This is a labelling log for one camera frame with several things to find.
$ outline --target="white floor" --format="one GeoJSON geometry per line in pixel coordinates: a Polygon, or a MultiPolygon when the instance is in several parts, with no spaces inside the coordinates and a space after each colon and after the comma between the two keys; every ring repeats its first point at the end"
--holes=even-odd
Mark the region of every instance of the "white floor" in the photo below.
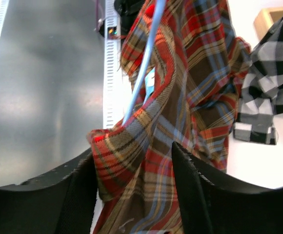
{"type": "MultiPolygon", "coordinates": [[[[283,6],[283,0],[228,0],[236,35],[253,48],[258,38],[253,21],[262,8],[283,6]]],[[[283,186],[283,115],[274,118],[278,132],[276,146],[235,140],[230,136],[227,172],[244,181],[277,188],[283,186]]]]}

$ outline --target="shirt sleeve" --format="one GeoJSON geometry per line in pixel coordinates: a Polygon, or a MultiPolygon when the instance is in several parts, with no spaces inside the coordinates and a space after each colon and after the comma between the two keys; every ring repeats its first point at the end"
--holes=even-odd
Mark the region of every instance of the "shirt sleeve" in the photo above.
{"type": "Polygon", "coordinates": [[[276,144],[274,115],[283,113],[283,18],[251,53],[234,124],[234,138],[276,144]]]}

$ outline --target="cloth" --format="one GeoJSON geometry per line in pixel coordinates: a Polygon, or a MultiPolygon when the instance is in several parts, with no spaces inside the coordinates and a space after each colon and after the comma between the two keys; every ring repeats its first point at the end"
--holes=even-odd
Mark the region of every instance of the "cloth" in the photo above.
{"type": "MultiPolygon", "coordinates": [[[[134,87],[154,13],[146,0],[121,52],[134,87]]],[[[167,0],[148,72],[155,90],[122,126],[88,134],[104,207],[94,233],[182,234],[172,160],[176,141],[225,171],[228,135],[249,68],[225,0],[167,0]]]]}
{"type": "Polygon", "coordinates": [[[283,113],[283,18],[274,23],[251,53],[234,137],[276,144],[274,115],[283,113]]]}

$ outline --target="fabric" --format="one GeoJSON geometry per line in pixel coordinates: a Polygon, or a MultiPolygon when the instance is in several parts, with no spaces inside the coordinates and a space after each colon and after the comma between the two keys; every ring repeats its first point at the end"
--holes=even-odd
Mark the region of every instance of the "fabric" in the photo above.
{"type": "Polygon", "coordinates": [[[254,48],[251,60],[239,100],[234,137],[275,145],[273,118],[283,113],[283,18],[254,48]]]}
{"type": "MultiPolygon", "coordinates": [[[[121,53],[132,87],[154,11],[143,5],[121,53]]],[[[182,234],[171,160],[176,141],[225,171],[228,135],[249,68],[225,0],[167,0],[148,72],[155,90],[122,126],[88,134],[104,207],[95,234],[182,234]]]]}

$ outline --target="blue cable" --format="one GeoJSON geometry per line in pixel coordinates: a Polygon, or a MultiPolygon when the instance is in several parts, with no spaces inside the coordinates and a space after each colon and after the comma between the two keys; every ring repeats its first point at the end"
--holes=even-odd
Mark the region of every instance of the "blue cable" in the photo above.
{"type": "Polygon", "coordinates": [[[150,28],[149,37],[148,37],[148,40],[147,40],[147,43],[146,43],[145,53],[144,53],[144,55],[142,57],[142,61],[141,61],[141,68],[140,68],[140,71],[138,73],[137,80],[136,80],[134,90],[133,90],[133,93],[132,93],[132,100],[131,100],[128,108],[127,108],[127,111],[125,113],[122,125],[124,125],[128,121],[128,119],[132,116],[132,112],[133,112],[133,108],[134,108],[136,100],[137,100],[137,96],[138,96],[138,94],[141,90],[142,83],[144,82],[147,67],[149,65],[149,61],[150,61],[150,57],[151,57],[151,53],[152,53],[152,48],[155,44],[155,37],[156,37],[156,34],[157,34],[157,30],[158,30],[163,12],[164,12],[165,1],[166,0],[157,0],[157,2],[156,2],[155,13],[154,13],[153,20],[152,20],[152,23],[151,23],[151,28],[150,28]]]}

